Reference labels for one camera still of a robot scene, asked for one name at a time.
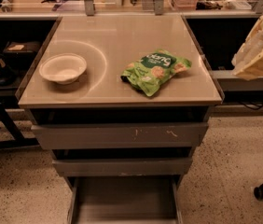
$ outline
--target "wheel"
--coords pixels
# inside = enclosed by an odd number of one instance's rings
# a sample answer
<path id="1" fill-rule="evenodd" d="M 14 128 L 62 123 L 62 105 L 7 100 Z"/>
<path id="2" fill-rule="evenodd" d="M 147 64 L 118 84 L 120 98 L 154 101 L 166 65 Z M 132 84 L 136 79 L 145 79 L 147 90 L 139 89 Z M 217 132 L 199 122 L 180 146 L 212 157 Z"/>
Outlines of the wheel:
<path id="1" fill-rule="evenodd" d="M 254 196 L 259 200 L 263 201 L 263 189 L 256 187 L 254 188 Z"/>

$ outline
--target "terrazzo floor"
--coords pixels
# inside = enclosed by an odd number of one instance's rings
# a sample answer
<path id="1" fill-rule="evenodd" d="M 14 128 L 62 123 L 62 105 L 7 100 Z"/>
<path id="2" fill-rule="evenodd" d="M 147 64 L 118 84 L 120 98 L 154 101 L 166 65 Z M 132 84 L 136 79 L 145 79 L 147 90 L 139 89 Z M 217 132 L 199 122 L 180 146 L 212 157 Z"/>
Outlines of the terrazzo floor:
<path id="1" fill-rule="evenodd" d="M 30 122 L 17 120 L 26 137 Z M 263 224 L 263 112 L 217 109 L 178 191 L 184 224 Z M 5 127 L 0 139 L 8 138 Z M 71 190 L 39 147 L 0 152 L 0 224 L 63 224 Z"/>

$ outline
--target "drawer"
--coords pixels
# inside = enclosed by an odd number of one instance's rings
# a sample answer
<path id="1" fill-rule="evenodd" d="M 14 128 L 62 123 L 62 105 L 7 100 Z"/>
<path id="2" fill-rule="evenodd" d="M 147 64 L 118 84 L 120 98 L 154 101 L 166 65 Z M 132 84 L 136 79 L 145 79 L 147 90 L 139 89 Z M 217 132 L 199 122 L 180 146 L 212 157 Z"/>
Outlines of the drawer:
<path id="1" fill-rule="evenodd" d="M 76 178 L 68 223 L 182 224 L 169 176 Z"/>
<path id="2" fill-rule="evenodd" d="M 61 176 L 185 175 L 189 147 L 70 149 L 53 160 Z"/>
<path id="3" fill-rule="evenodd" d="M 195 147 L 208 128 L 201 123 L 34 125 L 43 149 Z"/>

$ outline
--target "snack bag label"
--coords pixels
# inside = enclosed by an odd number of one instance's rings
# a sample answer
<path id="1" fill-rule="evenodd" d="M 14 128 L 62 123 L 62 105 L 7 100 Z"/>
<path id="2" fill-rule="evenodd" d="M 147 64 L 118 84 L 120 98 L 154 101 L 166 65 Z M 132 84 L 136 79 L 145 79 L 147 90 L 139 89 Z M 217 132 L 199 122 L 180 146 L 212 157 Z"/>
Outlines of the snack bag label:
<path id="1" fill-rule="evenodd" d="M 165 49 L 158 49 L 141 60 L 128 64 L 121 79 L 129 82 L 136 90 L 152 96 L 163 83 L 190 66 L 191 61 L 188 59 L 175 57 Z"/>
<path id="2" fill-rule="evenodd" d="M 143 66 L 152 68 L 156 65 L 163 68 L 168 68 L 171 64 L 175 63 L 176 59 L 164 53 L 152 53 L 142 58 L 141 63 Z"/>

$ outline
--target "drawer front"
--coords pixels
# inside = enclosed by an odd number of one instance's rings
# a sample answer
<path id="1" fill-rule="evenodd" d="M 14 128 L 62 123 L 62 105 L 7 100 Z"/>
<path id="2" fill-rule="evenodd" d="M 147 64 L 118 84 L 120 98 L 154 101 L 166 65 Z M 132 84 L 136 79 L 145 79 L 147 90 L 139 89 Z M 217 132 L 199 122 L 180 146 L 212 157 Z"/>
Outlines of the drawer front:
<path id="1" fill-rule="evenodd" d="M 191 158 L 53 161 L 61 176 L 185 175 Z"/>
<path id="2" fill-rule="evenodd" d="M 101 125 L 34 125 L 32 131 L 43 149 L 195 147 L 208 124 L 130 123 Z"/>
<path id="3" fill-rule="evenodd" d="M 182 224 L 176 187 L 164 177 L 77 178 L 69 223 Z"/>

